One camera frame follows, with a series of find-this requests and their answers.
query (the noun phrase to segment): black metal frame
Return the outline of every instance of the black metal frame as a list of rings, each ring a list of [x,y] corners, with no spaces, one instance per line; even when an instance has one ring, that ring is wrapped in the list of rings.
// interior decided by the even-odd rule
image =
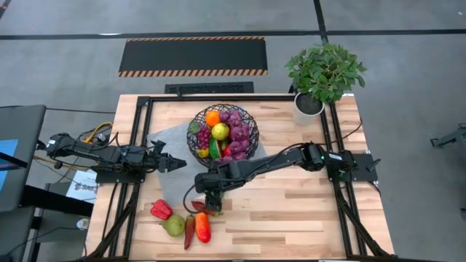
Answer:
[[[141,96],[138,98],[138,102],[136,106],[135,118],[133,121],[133,129],[132,129],[131,138],[130,138],[130,144],[135,145],[135,139],[138,133],[138,125],[141,120],[142,108],[146,106],[146,118],[144,119],[143,133],[142,133],[142,138],[141,138],[141,145],[142,146],[146,145],[146,137],[149,134],[149,128],[151,124],[152,108],[155,102],[248,101],[248,100],[249,101],[293,101],[293,99],[294,99],[294,95],[292,94],[289,94],[289,95],[213,95],[213,96],[210,96],[210,95],[175,96],[174,95],[174,96],[168,96],[168,97]],[[338,116],[336,115],[336,109],[334,105],[331,105],[331,115],[332,115],[333,125],[335,126],[336,136],[337,138],[341,138]],[[332,151],[332,147],[330,144],[331,142],[330,131],[328,129],[327,116],[326,116],[325,110],[321,113],[321,122],[322,122],[325,142],[327,143],[326,148],[328,151]],[[343,147],[344,147],[343,142],[339,141],[339,148],[343,149]],[[333,179],[331,182],[333,184],[333,189],[335,191],[336,201],[338,204],[339,203],[338,196],[341,194],[340,184],[337,179]],[[350,241],[350,233],[348,231],[347,220],[345,216],[345,209],[347,212],[348,212],[348,209],[350,209],[350,212],[355,215],[356,221],[358,221],[359,219],[358,219],[358,210],[357,210],[358,207],[356,206],[354,190],[352,189],[352,181],[347,181],[346,183],[347,183],[347,188],[349,187],[349,189],[347,189],[347,194],[350,199],[351,207],[345,207],[345,206],[342,206],[341,204],[337,205],[337,207],[338,207],[338,213],[339,213],[339,221],[341,224],[341,233],[342,233],[345,253],[346,253],[347,258],[350,258],[353,256],[353,254],[352,254],[352,247],[351,247],[351,241]],[[136,194],[138,194],[140,187],[141,185],[139,183],[135,184],[133,191],[136,191]],[[126,199],[126,193],[127,193],[127,184],[123,184],[117,207],[124,206],[125,199]],[[116,214],[117,217],[119,216],[119,213],[121,214],[121,210],[122,208],[117,210],[117,214]],[[127,226],[126,237],[125,237],[125,246],[123,248],[124,257],[129,257],[130,255],[131,242],[133,238],[134,222],[135,222],[135,209],[130,213],[130,216],[128,218],[128,226]],[[109,257],[115,256],[117,240],[118,240],[118,235],[115,237],[115,239],[113,239]],[[366,246],[364,245],[363,238],[359,234],[358,234],[358,246],[360,248],[360,254],[362,256],[365,256]]]

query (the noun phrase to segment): gray floor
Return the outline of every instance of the gray floor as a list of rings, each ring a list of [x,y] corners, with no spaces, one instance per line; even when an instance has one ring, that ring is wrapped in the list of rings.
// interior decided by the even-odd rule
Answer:
[[[328,30],[466,28],[463,0],[321,0]],[[186,31],[317,30],[312,1],[58,1],[12,0],[0,34],[150,33]],[[396,253],[404,258],[464,261],[465,158],[455,145],[429,139],[466,122],[466,35],[332,36],[369,68],[355,90]],[[0,106],[112,111],[124,93],[161,93],[167,83],[254,81],[257,92],[284,92],[283,68],[317,36],[267,37],[268,76],[120,79],[124,40],[0,41]],[[48,111],[41,139],[72,135],[111,115]],[[33,166],[28,183],[60,177]],[[82,243],[54,243],[41,261],[73,259]]]

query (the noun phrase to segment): wooden table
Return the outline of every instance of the wooden table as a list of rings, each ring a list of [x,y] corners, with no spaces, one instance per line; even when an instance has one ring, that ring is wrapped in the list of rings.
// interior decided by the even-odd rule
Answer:
[[[112,132],[119,132],[121,144],[129,143],[137,98],[138,95],[120,96]],[[215,103],[156,102],[149,134],[189,122],[197,112]],[[268,154],[276,154],[293,143],[310,140],[324,142],[320,117],[316,117],[308,127],[296,126],[292,120],[292,102],[232,103],[242,106],[254,117],[259,128],[260,140]],[[336,108],[342,135],[346,135],[360,123],[355,98],[343,97],[336,104]],[[327,115],[333,140],[333,125],[330,114]],[[144,116],[143,111],[138,129],[138,143],[141,141]],[[346,149],[356,153],[367,150],[363,129],[344,139],[344,145]],[[393,253],[379,194],[368,183],[358,182],[353,185],[361,222],[382,248]],[[103,185],[98,189],[86,241],[89,252],[100,242],[113,187]],[[185,190],[187,188],[180,188],[180,192],[184,193]],[[114,222],[118,192],[119,188],[111,207],[108,228]],[[226,192],[224,215],[211,219],[211,241],[202,244],[194,237],[193,244],[187,251],[183,249],[184,237],[169,237],[160,226],[160,220],[150,215],[151,203],[159,198],[162,198],[162,189],[157,175],[149,174],[141,186],[138,199],[130,253],[132,260],[345,258],[336,200],[325,169],[307,172],[300,167],[288,167],[259,175],[244,187]],[[182,216],[187,215],[182,205],[174,207],[174,211]],[[355,231],[349,221],[348,225],[353,251],[357,253]],[[126,225],[123,225],[117,255],[122,254],[125,232]]]

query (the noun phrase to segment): gray cloth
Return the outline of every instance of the gray cloth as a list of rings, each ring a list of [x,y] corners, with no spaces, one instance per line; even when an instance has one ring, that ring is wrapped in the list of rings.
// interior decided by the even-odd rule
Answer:
[[[191,154],[186,141],[186,132],[189,123],[180,124],[161,132],[147,135],[148,144],[150,141],[163,141],[167,145],[163,152],[171,154],[173,157],[185,160],[187,165],[180,169],[168,173],[157,172],[160,186],[162,187],[164,200],[172,207],[183,203],[183,196],[194,184],[194,177],[200,172],[207,172],[207,168],[201,165]],[[266,152],[261,141],[254,156],[251,159],[265,157]],[[186,199],[193,199],[200,194],[193,189]]]

